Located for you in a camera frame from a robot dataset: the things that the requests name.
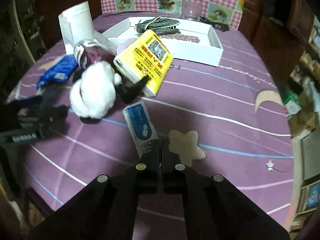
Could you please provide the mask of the white panda plush toy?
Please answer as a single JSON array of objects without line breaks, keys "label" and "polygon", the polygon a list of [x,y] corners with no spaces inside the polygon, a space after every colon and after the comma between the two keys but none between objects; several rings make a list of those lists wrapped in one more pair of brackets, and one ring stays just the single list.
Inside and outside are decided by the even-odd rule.
[{"label": "white panda plush toy", "polygon": [[121,76],[106,61],[76,70],[69,99],[73,112],[84,124],[97,124],[114,106]]}]

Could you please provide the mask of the blue white tissue packet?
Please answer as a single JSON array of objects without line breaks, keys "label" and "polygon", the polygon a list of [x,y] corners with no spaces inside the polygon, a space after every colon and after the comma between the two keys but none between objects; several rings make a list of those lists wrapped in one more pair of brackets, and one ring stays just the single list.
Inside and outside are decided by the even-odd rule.
[{"label": "blue white tissue packet", "polygon": [[157,132],[150,120],[144,102],[137,102],[123,109],[123,115],[129,128],[139,158],[152,150],[152,142],[158,140]]}]

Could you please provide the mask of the yellow QR code packet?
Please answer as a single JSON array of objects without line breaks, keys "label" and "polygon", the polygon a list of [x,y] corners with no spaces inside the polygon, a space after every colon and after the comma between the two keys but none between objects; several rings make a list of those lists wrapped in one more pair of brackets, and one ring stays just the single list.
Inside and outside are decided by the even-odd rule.
[{"label": "yellow QR code packet", "polygon": [[137,83],[148,77],[142,89],[146,96],[156,96],[174,57],[152,30],[147,30],[114,59],[114,65],[128,80]]}]

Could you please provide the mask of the blue foil sachet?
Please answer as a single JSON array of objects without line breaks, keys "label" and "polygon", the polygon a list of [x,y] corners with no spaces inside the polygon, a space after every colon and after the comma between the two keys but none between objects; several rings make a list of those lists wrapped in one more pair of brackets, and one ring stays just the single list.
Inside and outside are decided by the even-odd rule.
[{"label": "blue foil sachet", "polygon": [[57,63],[40,76],[36,84],[36,89],[43,89],[53,82],[64,83],[68,81],[77,65],[78,63],[74,55],[63,56]]}]

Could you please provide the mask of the purple cotton pads pack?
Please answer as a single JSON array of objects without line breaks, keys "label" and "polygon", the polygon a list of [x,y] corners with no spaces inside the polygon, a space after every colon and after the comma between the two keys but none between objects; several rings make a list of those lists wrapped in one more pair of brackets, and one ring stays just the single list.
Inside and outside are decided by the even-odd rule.
[{"label": "purple cotton pads pack", "polygon": [[113,63],[114,51],[109,44],[101,44],[97,40],[84,39],[74,47],[74,57],[81,69],[86,69],[97,62]]}]

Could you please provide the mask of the pink glittery sponge pad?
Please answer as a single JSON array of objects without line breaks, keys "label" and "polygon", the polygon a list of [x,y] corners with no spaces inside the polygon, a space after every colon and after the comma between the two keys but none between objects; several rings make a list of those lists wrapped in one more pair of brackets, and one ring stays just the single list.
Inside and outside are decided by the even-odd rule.
[{"label": "pink glittery sponge pad", "polygon": [[184,34],[181,34],[181,33],[164,34],[164,35],[161,35],[160,38],[166,38],[166,39],[178,40],[178,41],[185,41],[185,42],[193,42],[193,43],[199,43],[200,42],[200,39],[197,36],[184,35]]}]

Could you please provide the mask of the grey plaid fabric pouch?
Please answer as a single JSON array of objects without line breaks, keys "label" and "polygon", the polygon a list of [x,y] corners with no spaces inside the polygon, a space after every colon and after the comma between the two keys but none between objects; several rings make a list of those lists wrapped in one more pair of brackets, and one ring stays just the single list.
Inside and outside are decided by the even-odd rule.
[{"label": "grey plaid fabric pouch", "polygon": [[139,21],[136,24],[136,31],[139,34],[142,34],[147,30],[152,30],[158,36],[179,34],[180,30],[177,28],[179,24],[180,22],[178,20],[157,16],[144,22]]}]

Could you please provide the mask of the white shallow cardboard box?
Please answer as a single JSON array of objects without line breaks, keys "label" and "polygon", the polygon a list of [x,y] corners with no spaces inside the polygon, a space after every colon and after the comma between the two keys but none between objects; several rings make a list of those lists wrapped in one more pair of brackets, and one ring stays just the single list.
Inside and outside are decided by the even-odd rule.
[{"label": "white shallow cardboard box", "polygon": [[[103,32],[103,36],[114,42],[137,38],[136,24],[150,20],[151,17],[128,17]],[[198,62],[217,67],[223,55],[223,46],[215,29],[205,23],[178,20],[181,34],[197,36],[199,43],[160,38],[175,59]]]}]

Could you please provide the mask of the clear drinking glass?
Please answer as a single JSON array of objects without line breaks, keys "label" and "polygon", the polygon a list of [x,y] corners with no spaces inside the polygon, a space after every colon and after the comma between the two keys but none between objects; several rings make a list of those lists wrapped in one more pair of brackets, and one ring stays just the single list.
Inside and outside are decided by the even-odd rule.
[{"label": "clear drinking glass", "polygon": [[203,5],[197,1],[182,2],[182,18],[184,20],[199,21],[202,14]]}]

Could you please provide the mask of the green white carton box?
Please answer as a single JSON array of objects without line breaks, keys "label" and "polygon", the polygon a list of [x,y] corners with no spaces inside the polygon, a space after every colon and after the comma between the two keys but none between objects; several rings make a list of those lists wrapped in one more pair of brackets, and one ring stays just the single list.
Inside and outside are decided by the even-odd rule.
[{"label": "green white carton box", "polygon": [[280,96],[283,101],[286,118],[290,120],[302,109],[298,95],[290,89],[283,89],[280,91]]}]

